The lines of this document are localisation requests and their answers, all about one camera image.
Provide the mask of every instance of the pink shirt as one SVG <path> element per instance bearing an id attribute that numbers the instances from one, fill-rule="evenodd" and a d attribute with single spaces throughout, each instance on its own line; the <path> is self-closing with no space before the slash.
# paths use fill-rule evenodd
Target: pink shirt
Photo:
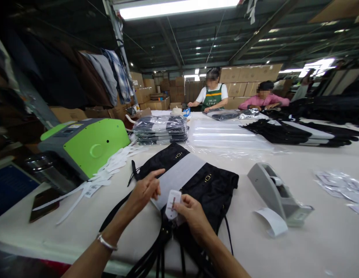
<path id="1" fill-rule="evenodd" d="M 266 99 L 263 100 L 256 95 L 248 99 L 246 102 L 240 104 L 239 109 L 248 109 L 248 105 L 266 106 L 269 104 L 274 104 L 276 102 L 281 102 L 281 106 L 289 106 L 290 100 L 288 98 L 282 98 L 277 95 L 268 95 Z"/>

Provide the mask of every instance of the white shirt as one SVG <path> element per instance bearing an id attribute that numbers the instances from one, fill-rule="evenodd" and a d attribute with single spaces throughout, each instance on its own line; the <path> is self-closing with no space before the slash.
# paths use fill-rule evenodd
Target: white shirt
<path id="1" fill-rule="evenodd" d="M 213 92 L 213 91 L 219 90 L 219 89 L 221 88 L 221 85 L 222 85 L 222 84 L 218 84 L 218 87 L 217 87 L 216 90 L 212 90 L 212 91 L 209 90 L 208 92 Z M 196 101 L 197 101 L 197 102 L 200 102 L 200 103 L 203 103 L 204 100 L 205 100 L 206 94 L 207 94 L 207 88 L 204 87 L 204 88 L 202 88 L 202 90 L 201 90 L 201 92 L 200 92 L 198 98 L 196 99 Z M 223 86 L 222 86 L 221 99 L 223 100 L 223 99 L 225 99 L 225 98 L 228 98 L 228 96 L 229 96 L 229 94 L 227 93 L 227 86 L 226 86 L 226 84 L 223 84 Z"/>

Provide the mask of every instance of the clear plastic sheet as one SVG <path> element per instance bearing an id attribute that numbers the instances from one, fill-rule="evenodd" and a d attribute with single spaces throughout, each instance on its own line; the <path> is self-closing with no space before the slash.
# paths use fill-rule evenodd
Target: clear plastic sheet
<path id="1" fill-rule="evenodd" d="M 250 156 L 257 161 L 263 160 L 265 154 L 288 153 L 239 125 L 239 120 L 216 122 L 194 119 L 191 121 L 186 148 L 193 153 L 215 154 L 229 159 Z"/>
<path id="2" fill-rule="evenodd" d="M 219 110 L 211 110 L 208 113 L 203 112 L 203 114 L 217 121 L 235 119 L 240 115 L 240 113 L 241 111 L 239 109 L 235 109 L 235 110 L 219 109 Z"/>
<path id="3" fill-rule="evenodd" d="M 340 171 L 317 171 L 317 183 L 330 195 L 359 203 L 359 181 Z"/>
<path id="4" fill-rule="evenodd" d="M 240 111 L 239 115 L 240 120 L 259 120 L 259 119 L 269 119 L 268 116 L 259 112 L 257 108 L 251 108 Z"/>

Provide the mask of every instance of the tape roll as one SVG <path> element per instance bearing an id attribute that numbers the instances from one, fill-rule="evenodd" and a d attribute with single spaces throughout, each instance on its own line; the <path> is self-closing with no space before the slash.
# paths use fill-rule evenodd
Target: tape roll
<path id="1" fill-rule="evenodd" d="M 270 178 L 276 186 L 283 185 L 283 181 L 279 177 L 271 176 Z"/>

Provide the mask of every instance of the gray tape dispenser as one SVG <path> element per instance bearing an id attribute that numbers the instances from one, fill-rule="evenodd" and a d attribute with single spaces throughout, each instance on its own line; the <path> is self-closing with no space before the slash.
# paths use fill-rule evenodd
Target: gray tape dispenser
<path id="1" fill-rule="evenodd" d="M 248 178 L 267 206 L 280 215 L 290 227 L 301 227 L 314 208 L 298 202 L 268 163 L 257 163 Z"/>

